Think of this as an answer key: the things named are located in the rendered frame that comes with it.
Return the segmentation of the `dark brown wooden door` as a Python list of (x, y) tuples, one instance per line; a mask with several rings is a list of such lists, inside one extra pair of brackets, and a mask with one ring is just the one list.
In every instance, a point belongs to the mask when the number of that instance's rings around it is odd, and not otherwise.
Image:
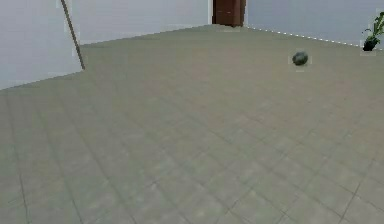
[(244, 25), (247, 0), (213, 0), (212, 23), (231, 27)]

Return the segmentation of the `dark green ball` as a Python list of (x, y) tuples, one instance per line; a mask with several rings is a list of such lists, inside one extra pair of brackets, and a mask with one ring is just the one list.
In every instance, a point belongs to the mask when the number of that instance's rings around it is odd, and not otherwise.
[(292, 62), (296, 66), (305, 65), (308, 61), (308, 54), (305, 51), (296, 52), (292, 57)]

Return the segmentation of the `thin brown pole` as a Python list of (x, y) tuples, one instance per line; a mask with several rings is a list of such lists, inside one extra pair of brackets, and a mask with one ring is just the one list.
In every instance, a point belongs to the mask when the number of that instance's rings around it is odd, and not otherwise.
[(64, 15), (65, 15), (65, 20), (66, 20), (66, 22), (68, 24), (68, 29), (69, 29), (69, 32), (70, 32), (70, 36), (72, 38), (72, 41), (73, 41), (73, 44), (74, 44), (74, 47), (75, 47), (76, 55), (77, 55), (77, 57), (79, 59), (79, 63), (80, 63), (81, 69), (85, 70), (86, 67), (85, 67), (85, 64), (84, 64), (83, 57), (82, 57), (79, 41), (78, 41), (78, 38), (76, 36), (76, 32), (75, 32), (75, 29), (74, 29), (74, 26), (73, 26), (73, 23), (72, 23), (72, 19), (71, 19), (70, 13), (69, 13), (67, 2), (66, 2), (66, 0), (60, 0), (60, 3), (61, 3), (61, 6), (63, 8), (63, 12), (64, 12)]

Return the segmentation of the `green plant in black pot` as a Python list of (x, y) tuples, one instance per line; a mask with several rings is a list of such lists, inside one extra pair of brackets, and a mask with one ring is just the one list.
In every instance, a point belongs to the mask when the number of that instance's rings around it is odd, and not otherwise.
[(364, 51), (372, 51), (380, 43), (379, 36), (384, 34), (384, 11), (374, 19), (373, 28), (367, 28), (371, 34), (366, 38), (363, 46)]

